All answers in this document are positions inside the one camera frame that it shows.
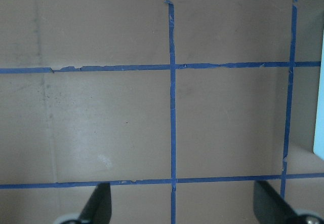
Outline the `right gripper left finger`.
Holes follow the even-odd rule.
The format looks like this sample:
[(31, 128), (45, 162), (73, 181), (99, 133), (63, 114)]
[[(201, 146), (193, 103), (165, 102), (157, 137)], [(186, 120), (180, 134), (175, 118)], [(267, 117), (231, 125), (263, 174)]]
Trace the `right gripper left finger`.
[(112, 216), (110, 183), (96, 186), (76, 223), (109, 224)]

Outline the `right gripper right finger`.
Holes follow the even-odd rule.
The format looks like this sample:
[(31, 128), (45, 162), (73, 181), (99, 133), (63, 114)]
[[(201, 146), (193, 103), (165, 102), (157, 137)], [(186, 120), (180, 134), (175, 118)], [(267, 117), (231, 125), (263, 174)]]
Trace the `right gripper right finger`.
[(258, 223), (304, 223), (304, 217), (265, 180), (254, 182), (253, 211)]

